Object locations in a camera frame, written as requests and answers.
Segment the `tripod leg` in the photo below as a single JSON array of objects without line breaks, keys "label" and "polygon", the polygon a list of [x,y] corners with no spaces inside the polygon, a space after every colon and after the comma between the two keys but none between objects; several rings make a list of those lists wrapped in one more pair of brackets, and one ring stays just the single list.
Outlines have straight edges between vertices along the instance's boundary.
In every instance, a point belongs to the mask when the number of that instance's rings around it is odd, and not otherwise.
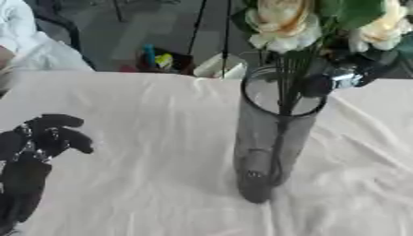
[{"label": "tripod leg", "polygon": [[196,40],[196,36],[198,35],[199,27],[201,26],[202,18],[204,17],[205,7],[207,6],[207,0],[202,0],[201,8],[198,12],[198,18],[196,19],[196,23],[194,24],[194,33],[192,35],[191,42],[188,48],[188,54],[192,54],[192,50],[194,49],[194,44]]},{"label": "tripod leg", "polygon": [[224,49],[222,50],[222,78],[225,78],[225,73],[227,70],[228,53],[230,49],[230,13],[232,11],[232,0],[227,0],[227,15],[225,18],[225,39],[224,39]]},{"label": "tripod leg", "polygon": [[119,22],[124,22],[124,16],[122,15],[121,8],[119,7],[118,0],[113,0],[114,9],[116,10],[116,17],[118,17]]}]

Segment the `glass vase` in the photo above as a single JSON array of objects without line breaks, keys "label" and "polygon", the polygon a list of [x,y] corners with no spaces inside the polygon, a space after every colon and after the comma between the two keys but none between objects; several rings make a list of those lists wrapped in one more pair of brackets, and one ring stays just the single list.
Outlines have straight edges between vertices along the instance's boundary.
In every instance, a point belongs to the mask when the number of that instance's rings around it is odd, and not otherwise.
[{"label": "glass vase", "polygon": [[291,175],[325,98],[302,98],[290,115],[280,115],[277,75],[270,65],[242,82],[234,166],[241,195],[264,203]]}]

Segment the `robotic hand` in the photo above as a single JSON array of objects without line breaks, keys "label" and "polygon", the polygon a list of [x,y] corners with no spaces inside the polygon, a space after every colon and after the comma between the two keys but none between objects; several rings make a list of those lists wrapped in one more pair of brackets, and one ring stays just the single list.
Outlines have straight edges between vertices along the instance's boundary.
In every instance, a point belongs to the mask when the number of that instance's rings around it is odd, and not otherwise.
[{"label": "robotic hand", "polygon": [[327,58],[331,68],[303,80],[301,94],[310,98],[323,97],[335,89],[366,86],[394,69],[398,58],[398,52],[334,54]]},{"label": "robotic hand", "polygon": [[52,171],[51,159],[70,148],[93,152],[90,138],[67,128],[82,124],[73,116],[44,114],[0,134],[0,160],[6,163],[0,175],[0,235],[33,214]]}]

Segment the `white rose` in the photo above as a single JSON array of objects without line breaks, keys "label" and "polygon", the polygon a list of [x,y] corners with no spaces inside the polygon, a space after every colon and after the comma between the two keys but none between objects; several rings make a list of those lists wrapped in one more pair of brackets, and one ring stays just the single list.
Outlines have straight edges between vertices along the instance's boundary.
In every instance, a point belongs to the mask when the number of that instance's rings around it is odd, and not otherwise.
[{"label": "white rose", "polygon": [[310,13],[312,6],[313,0],[258,0],[258,9],[246,16],[259,32],[250,43],[278,53],[310,46],[322,35],[318,17]]},{"label": "white rose", "polygon": [[350,33],[349,46],[352,52],[366,52],[369,44],[379,50],[392,50],[401,42],[402,36],[411,32],[407,21],[407,8],[399,0],[384,0],[385,14],[371,24]]}]

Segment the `wrinkled cloth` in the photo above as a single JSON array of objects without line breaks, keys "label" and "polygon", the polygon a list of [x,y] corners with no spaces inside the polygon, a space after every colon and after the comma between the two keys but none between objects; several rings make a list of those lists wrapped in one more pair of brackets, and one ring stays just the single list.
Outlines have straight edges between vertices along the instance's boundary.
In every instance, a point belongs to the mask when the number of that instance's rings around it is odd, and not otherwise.
[{"label": "wrinkled cloth", "polygon": [[413,235],[413,83],[334,93],[287,183],[262,206],[232,168],[239,81],[18,73],[0,130],[43,112],[85,119],[95,143],[53,162],[27,236]]}]

